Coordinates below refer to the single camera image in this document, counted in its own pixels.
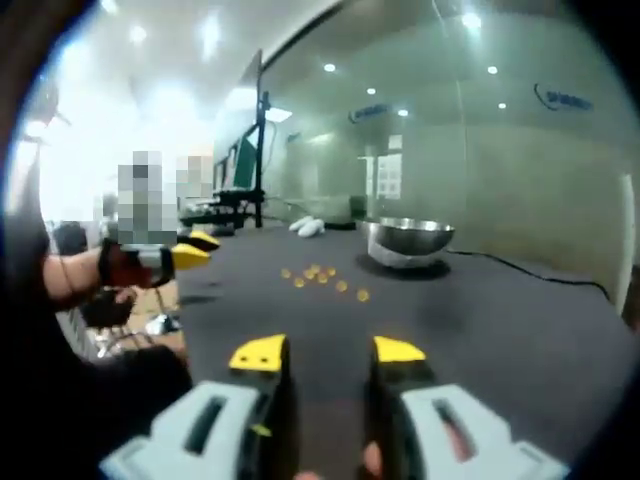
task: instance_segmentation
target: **stainless steel bowl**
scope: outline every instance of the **stainless steel bowl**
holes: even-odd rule
[[[446,247],[455,228],[439,222],[413,218],[383,217],[379,221],[362,222],[367,239],[406,256],[424,256]]]

